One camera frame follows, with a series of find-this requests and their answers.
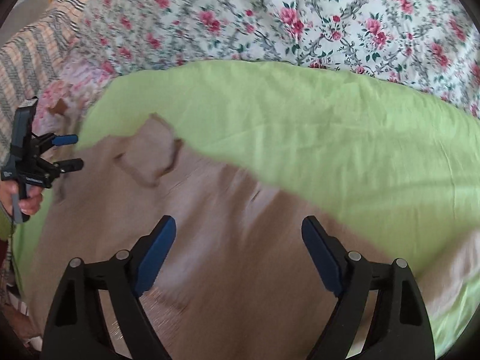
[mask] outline green cloth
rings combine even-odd
[[[405,86],[283,63],[142,71],[114,80],[89,110],[78,147],[131,135],[150,113],[204,155],[316,203],[415,273],[480,224],[478,121]],[[47,207],[15,235],[24,281]],[[438,354],[470,319],[479,287],[472,279],[459,300],[469,307],[432,321]]]
[[[0,210],[0,240],[6,241],[10,235],[11,220]]]

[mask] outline striped blanket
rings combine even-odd
[[[58,77],[88,0],[54,0],[36,23],[0,50],[0,161],[9,152],[16,107]]]

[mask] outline tan fabric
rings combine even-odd
[[[480,230],[464,234],[418,280],[430,319],[447,313],[465,283],[480,273]]]
[[[155,118],[131,138],[78,154],[85,167],[56,185],[25,288],[40,330],[71,258],[90,263],[130,249],[163,215],[175,218],[177,238],[141,301],[175,360],[306,358],[336,301],[303,244],[307,215],[346,249],[391,262],[307,202],[199,156]]]

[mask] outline floral bedsheet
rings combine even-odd
[[[58,132],[64,115],[78,114],[82,118],[115,76],[95,67],[73,49],[63,62],[58,79],[40,93],[32,131],[36,135]],[[63,100],[65,109],[56,109],[59,100]]]
[[[479,33],[458,0],[93,0],[80,50],[107,71],[199,59],[342,69],[478,117]]]

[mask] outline hand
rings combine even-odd
[[[40,210],[40,203],[43,200],[43,188],[32,186],[28,191],[28,198],[20,200],[20,209],[26,215],[33,215]],[[15,181],[0,181],[0,202],[3,207],[12,215],[13,207],[11,203],[11,196],[18,193],[18,184]]]

